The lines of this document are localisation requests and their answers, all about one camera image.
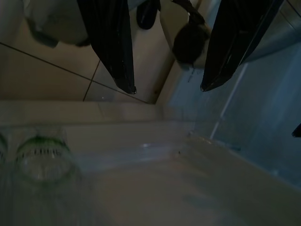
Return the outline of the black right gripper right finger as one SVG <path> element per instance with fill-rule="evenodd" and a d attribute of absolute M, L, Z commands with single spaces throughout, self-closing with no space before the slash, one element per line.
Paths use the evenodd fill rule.
<path fill-rule="evenodd" d="M 284 0 L 221 0 L 200 88 L 226 83 L 256 49 Z"/>

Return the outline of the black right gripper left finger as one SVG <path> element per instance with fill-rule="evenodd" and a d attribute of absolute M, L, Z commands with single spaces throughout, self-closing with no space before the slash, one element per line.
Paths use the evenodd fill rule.
<path fill-rule="evenodd" d="M 127 0 L 77 0 L 92 49 L 116 86 L 135 94 L 133 49 Z"/>

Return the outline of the silver fridge main door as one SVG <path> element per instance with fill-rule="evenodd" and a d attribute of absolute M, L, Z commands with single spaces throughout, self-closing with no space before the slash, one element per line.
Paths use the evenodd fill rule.
<path fill-rule="evenodd" d="M 0 101 L 0 226 L 301 226 L 301 189 L 195 124 L 156 105 Z M 37 134 L 64 138 L 68 180 L 18 174 L 16 150 Z"/>

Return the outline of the robot left leg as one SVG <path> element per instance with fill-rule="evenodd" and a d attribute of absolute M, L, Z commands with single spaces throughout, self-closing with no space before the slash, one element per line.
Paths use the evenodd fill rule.
<path fill-rule="evenodd" d="M 204 68 L 211 29 L 189 0 L 161 2 L 160 23 L 181 67 Z"/>

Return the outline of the clear bottle green label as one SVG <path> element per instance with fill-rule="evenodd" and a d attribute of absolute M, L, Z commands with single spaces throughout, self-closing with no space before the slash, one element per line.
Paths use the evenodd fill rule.
<path fill-rule="evenodd" d="M 68 180 L 78 169 L 62 136 L 34 135 L 16 150 L 15 166 L 26 181 L 48 186 Z"/>

